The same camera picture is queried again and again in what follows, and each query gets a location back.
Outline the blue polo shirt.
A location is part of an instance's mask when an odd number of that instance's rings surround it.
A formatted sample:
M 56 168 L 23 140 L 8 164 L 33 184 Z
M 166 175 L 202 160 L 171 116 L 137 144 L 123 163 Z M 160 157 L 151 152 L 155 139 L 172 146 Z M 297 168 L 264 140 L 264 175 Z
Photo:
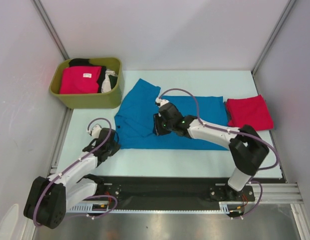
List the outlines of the blue polo shirt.
M 159 150 L 213 150 L 225 148 L 200 139 L 180 137 L 175 133 L 157 136 L 154 134 L 153 115 L 159 110 L 155 99 L 161 88 L 139 79 L 122 101 L 115 115 L 116 132 L 122 149 Z M 164 96 L 184 115 L 196 115 L 208 122 L 226 126 L 228 124 L 224 100 L 221 96 Z

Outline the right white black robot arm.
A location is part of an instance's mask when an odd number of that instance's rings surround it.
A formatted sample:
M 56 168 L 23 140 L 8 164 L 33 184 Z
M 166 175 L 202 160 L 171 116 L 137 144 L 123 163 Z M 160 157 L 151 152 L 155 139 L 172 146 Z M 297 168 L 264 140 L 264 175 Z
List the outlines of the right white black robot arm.
M 228 179 L 225 194 L 236 201 L 243 196 L 243 188 L 255 176 L 269 153 L 253 127 L 225 127 L 203 121 L 193 115 L 183 116 L 177 107 L 167 100 L 156 104 L 158 113 L 153 115 L 154 133 L 158 136 L 175 133 L 180 137 L 202 140 L 222 146 L 231 152 L 235 169 Z

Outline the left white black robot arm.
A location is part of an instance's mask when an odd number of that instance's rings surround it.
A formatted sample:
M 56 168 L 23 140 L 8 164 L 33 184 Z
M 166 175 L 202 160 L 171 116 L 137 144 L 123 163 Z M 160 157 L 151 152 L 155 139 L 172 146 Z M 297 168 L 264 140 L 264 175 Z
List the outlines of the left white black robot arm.
M 92 170 L 120 149 L 119 135 L 111 128 L 95 125 L 89 134 L 92 141 L 83 148 L 79 159 L 60 173 L 37 177 L 31 186 L 23 215 L 39 226 L 56 228 L 66 212 L 79 202 L 92 197 L 109 196 L 104 179 Z

